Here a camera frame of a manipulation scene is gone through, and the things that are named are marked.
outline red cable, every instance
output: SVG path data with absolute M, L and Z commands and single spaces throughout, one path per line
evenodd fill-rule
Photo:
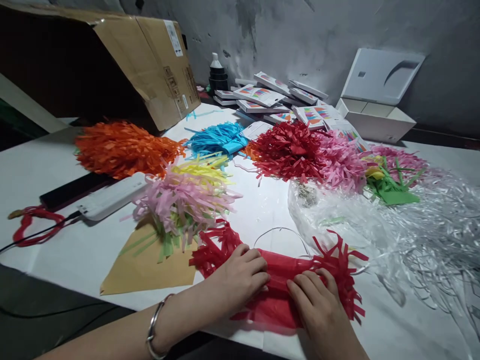
M 64 216 L 47 211 L 43 208 L 43 206 L 29 206 L 24 208 L 21 212 L 22 212 L 23 218 L 21 219 L 21 222 L 20 222 L 21 224 L 20 228 L 13 234 L 14 243 L 19 242 L 25 237 L 24 231 L 32 224 L 34 217 L 53 220 L 58 224 L 58 226 L 54 227 L 44 235 L 34 237 L 28 240 L 24 240 L 18 243 L 16 246 L 18 246 L 19 248 L 24 248 L 31 245 L 42 243 L 43 241 L 46 241 L 52 236 L 54 236 L 65 226 L 65 223 L 63 222 L 65 220 Z

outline bottle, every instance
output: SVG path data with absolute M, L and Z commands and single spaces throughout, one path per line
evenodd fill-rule
M 216 52 L 212 52 L 212 62 L 210 64 L 210 95 L 215 93 L 215 90 L 229 90 L 228 75 L 225 73 L 225 69 L 219 61 L 219 55 Z

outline silver bangle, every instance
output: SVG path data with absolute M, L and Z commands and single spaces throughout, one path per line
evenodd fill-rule
M 164 307 L 165 302 L 168 300 L 168 298 L 173 296 L 173 295 L 174 294 L 168 295 L 166 298 L 164 298 L 162 301 L 160 301 L 158 303 L 158 306 L 156 307 L 155 313 L 153 314 L 153 316 L 151 317 L 151 320 L 150 320 L 150 327 L 148 328 L 148 336 L 146 338 L 146 347 L 148 348 L 148 352 L 150 353 L 151 357 L 154 360 L 162 360 L 168 354 L 168 351 L 166 351 L 162 354 L 157 354 L 154 350 L 154 347 L 152 346 L 152 340 L 155 337 L 155 324 L 157 323 L 157 318 L 159 317 L 160 310 L 162 310 L 162 308 Z

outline open cardboard box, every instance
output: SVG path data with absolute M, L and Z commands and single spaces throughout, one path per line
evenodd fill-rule
M 358 49 L 336 109 L 365 140 L 395 144 L 415 124 L 396 105 L 425 56 Z
M 336 109 L 367 140 L 395 144 L 415 124 L 396 106 L 340 98 Z
M 152 134 L 200 105 L 175 21 L 0 2 L 0 73 L 57 118 L 129 119 Z

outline white box lid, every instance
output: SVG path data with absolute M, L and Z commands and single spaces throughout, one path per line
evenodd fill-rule
M 421 54 L 359 48 L 341 97 L 397 105 L 424 59 Z

